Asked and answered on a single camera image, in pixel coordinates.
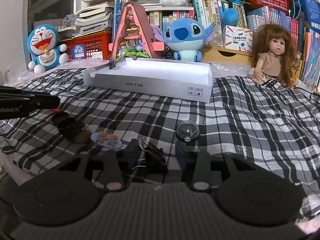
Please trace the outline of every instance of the a-frame miniature house model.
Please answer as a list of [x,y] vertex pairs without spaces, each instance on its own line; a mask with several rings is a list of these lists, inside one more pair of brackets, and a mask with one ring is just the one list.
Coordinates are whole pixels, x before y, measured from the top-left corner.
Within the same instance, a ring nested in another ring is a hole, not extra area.
[[156,41],[145,9],[127,2],[121,12],[115,40],[109,44],[111,57],[160,58],[164,43]]

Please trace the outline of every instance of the blue sticker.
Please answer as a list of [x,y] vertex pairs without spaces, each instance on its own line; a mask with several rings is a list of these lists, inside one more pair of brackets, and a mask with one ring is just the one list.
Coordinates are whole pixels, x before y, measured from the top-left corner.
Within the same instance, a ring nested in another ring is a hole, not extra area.
[[86,56],[85,47],[83,45],[76,45],[72,48],[71,55],[75,59],[82,59]]

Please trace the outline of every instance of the pen holder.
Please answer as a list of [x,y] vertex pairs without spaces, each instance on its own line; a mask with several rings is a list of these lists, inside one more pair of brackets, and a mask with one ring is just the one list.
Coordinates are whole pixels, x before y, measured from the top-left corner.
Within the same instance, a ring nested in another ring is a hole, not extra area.
[[81,121],[77,121],[65,112],[56,113],[51,118],[51,121],[58,128],[59,133],[71,141],[74,141],[84,128],[84,124]]

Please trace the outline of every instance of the doll's face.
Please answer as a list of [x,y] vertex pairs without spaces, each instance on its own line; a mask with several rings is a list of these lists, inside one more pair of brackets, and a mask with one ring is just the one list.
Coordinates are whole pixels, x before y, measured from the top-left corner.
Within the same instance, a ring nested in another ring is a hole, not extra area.
[[284,39],[272,39],[269,42],[269,50],[277,56],[284,54],[285,41]]

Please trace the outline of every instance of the plaid blanket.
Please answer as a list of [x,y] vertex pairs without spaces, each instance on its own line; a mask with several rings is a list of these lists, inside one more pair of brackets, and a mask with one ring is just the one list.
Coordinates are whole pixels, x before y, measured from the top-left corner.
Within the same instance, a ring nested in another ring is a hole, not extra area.
[[[178,170],[174,130],[183,120],[199,125],[195,147],[210,154],[236,153],[296,184],[305,193],[300,218],[320,211],[320,105],[280,83],[260,86],[249,78],[215,79],[212,103],[85,87],[86,69],[57,70],[22,85],[61,98],[60,108],[92,132],[107,130],[124,145],[144,136],[163,148],[168,168]],[[39,174],[70,155],[99,154],[101,147],[72,144],[41,110],[0,122],[0,148],[20,168]]]

